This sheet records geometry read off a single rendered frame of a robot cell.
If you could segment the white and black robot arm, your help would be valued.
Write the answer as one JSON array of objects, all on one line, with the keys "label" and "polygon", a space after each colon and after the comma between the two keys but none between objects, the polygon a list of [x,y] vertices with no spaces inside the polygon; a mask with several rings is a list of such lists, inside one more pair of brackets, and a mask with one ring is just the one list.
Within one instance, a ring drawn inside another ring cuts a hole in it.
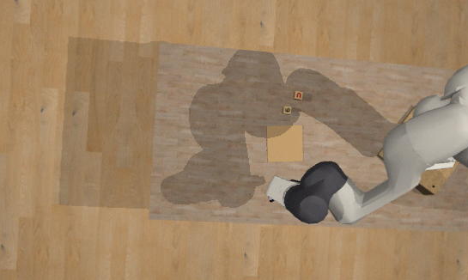
[{"label": "white and black robot arm", "polygon": [[388,180],[370,191],[359,190],[336,162],[321,161],[300,183],[274,175],[265,194],[302,222],[323,221],[329,207],[337,222],[353,224],[416,187],[424,171],[451,168],[456,161],[468,167],[468,65],[447,81],[442,97],[420,100],[413,117],[387,133]]}]

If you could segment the tan flat mat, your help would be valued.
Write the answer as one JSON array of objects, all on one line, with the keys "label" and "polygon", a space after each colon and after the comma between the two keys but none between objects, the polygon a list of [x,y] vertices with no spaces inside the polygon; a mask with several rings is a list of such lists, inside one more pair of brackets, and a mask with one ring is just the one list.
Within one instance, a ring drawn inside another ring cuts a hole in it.
[{"label": "tan flat mat", "polygon": [[303,161],[302,125],[267,126],[267,162]]}]

